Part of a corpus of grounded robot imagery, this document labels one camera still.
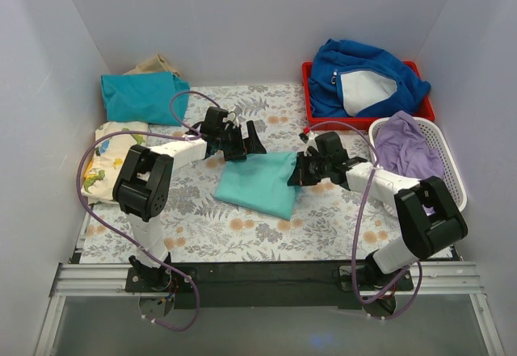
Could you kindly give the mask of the mint green t shirt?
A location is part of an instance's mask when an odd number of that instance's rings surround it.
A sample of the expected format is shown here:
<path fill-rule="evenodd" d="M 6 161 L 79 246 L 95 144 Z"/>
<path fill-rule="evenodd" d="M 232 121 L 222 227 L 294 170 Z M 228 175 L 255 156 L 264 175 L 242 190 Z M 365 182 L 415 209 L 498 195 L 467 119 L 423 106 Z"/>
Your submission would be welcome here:
<path fill-rule="evenodd" d="M 252 211 L 290 220 L 297 189 L 288 185 L 296 154 L 251 154 L 244 161 L 228 161 L 214 197 Z"/>

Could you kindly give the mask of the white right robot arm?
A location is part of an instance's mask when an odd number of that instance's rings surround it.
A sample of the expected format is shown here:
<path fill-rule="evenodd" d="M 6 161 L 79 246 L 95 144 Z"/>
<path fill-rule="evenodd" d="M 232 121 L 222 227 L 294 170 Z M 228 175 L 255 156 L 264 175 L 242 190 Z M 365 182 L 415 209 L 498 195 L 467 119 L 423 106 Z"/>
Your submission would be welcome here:
<path fill-rule="evenodd" d="M 243 207 L 290 219 L 296 189 L 315 186 L 328 178 L 348 191 L 373 197 L 395 208 L 401 235 L 370 253 L 363 266 L 351 273 L 375 288 L 384 289 L 395 273 L 417 260 L 427 259 L 466 237 L 467 225 L 443 180 L 418 180 L 380 168 L 362 157 L 350 157 L 336 132 L 316 135 L 309 129 L 300 138 L 298 153 L 267 153 L 254 122 L 246 124 L 243 141 L 247 158 L 237 164 L 237 199 Z"/>

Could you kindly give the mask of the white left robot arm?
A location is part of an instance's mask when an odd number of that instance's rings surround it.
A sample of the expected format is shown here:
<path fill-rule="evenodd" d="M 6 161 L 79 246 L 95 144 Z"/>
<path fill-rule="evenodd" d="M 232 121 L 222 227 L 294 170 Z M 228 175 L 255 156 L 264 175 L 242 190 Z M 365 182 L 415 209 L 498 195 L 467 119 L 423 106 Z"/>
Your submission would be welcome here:
<path fill-rule="evenodd" d="M 134 145 L 128 151 L 113 199 L 127 216 L 137 242 L 136 257 L 130 262 L 147 267 L 144 281 L 154 291 L 164 291 L 172 280 L 170 269 L 160 264 L 169 253 L 162 236 L 161 213 L 172 175 L 218 151 L 241 159 L 247 154 L 237 114 L 219 107 L 210 107 L 204 121 L 177 140 L 152 148 Z"/>

